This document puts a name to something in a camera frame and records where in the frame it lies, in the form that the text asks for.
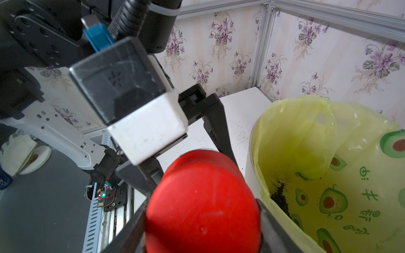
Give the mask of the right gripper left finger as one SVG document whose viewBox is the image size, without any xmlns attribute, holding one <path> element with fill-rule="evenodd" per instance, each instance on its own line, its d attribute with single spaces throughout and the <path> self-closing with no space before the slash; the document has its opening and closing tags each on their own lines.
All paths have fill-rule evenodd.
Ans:
<svg viewBox="0 0 405 253">
<path fill-rule="evenodd" d="M 147 198 L 102 253 L 146 253 Z"/>
</svg>

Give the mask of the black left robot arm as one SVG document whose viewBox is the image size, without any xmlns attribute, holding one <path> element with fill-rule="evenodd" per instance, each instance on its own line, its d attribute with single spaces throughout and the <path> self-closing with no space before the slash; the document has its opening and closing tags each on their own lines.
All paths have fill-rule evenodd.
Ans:
<svg viewBox="0 0 405 253">
<path fill-rule="evenodd" d="M 225 111 L 201 84 L 178 92 L 158 60 L 181 1 L 2 1 L 1 123 L 70 158 L 92 182 L 155 187 L 157 157 L 203 119 L 234 159 Z M 130 169 L 135 167 L 137 173 Z"/>
</svg>

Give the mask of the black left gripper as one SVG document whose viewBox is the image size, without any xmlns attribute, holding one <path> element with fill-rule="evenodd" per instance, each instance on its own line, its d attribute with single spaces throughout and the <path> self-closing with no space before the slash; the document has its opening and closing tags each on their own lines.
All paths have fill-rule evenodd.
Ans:
<svg viewBox="0 0 405 253">
<path fill-rule="evenodd" d="M 166 92 L 114 123 L 113 137 L 128 159 L 116 175 L 151 196 L 163 177 L 157 156 L 181 142 L 199 119 L 217 150 L 237 164 L 223 104 L 196 84 L 183 93 Z"/>
</svg>

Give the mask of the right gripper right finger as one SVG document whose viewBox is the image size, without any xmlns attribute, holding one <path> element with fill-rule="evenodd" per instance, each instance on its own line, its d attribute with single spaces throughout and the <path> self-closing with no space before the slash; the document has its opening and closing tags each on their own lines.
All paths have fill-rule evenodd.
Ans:
<svg viewBox="0 0 405 253">
<path fill-rule="evenodd" d="M 261 243 L 259 253 L 303 253 L 285 232 L 261 200 L 259 208 Z"/>
</svg>

